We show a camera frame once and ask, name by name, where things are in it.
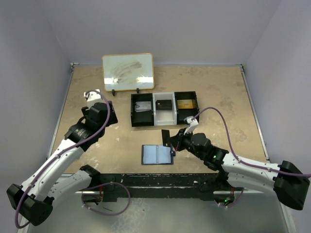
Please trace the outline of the dark credit card with chip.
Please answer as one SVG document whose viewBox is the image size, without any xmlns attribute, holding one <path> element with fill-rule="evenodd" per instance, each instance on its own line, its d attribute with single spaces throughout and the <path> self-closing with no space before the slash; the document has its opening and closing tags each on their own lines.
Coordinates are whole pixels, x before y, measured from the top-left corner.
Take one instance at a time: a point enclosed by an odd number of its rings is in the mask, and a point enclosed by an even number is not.
<svg viewBox="0 0 311 233">
<path fill-rule="evenodd" d="M 169 130 L 161 130 L 161 135 L 162 135 L 162 144 L 165 147 L 170 147 L 170 131 Z"/>
</svg>

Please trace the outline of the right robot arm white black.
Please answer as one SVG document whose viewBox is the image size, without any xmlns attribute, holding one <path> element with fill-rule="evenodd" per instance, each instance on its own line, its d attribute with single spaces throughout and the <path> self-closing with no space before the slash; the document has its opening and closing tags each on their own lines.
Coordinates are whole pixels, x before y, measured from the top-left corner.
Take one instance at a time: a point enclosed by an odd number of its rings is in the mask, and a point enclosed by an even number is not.
<svg viewBox="0 0 311 233">
<path fill-rule="evenodd" d="M 218 171 L 216 184 L 221 190 L 240 187 L 276 195 L 285 206 L 302 210 L 310 180 L 293 163 L 258 162 L 235 155 L 212 145 L 204 133 L 186 133 L 180 129 L 175 136 L 162 131 L 163 145 L 174 151 L 187 150 L 213 171 Z"/>
</svg>

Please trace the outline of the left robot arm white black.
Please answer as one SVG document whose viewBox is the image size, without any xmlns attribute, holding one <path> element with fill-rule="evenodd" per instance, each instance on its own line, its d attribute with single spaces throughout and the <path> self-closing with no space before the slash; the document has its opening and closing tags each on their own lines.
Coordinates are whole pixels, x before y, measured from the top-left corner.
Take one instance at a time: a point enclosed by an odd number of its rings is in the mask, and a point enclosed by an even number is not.
<svg viewBox="0 0 311 233">
<path fill-rule="evenodd" d="M 118 123 L 111 101 L 95 102 L 82 108 L 83 116 L 69 127 L 54 153 L 21 185 L 12 184 L 6 193 L 15 209 L 18 229 L 43 223 L 63 199 L 84 189 L 95 190 L 100 185 L 100 172 L 84 165 L 69 178 L 58 181 L 63 172 L 105 133 L 107 126 Z"/>
</svg>

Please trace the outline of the blue leather card holder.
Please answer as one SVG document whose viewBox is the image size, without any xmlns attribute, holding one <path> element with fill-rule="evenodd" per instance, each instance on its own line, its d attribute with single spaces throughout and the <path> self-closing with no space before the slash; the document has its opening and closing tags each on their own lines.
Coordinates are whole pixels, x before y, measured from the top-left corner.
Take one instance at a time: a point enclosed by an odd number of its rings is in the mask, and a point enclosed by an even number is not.
<svg viewBox="0 0 311 233">
<path fill-rule="evenodd" d="M 142 165 L 172 165 L 175 151 L 163 145 L 142 145 Z"/>
</svg>

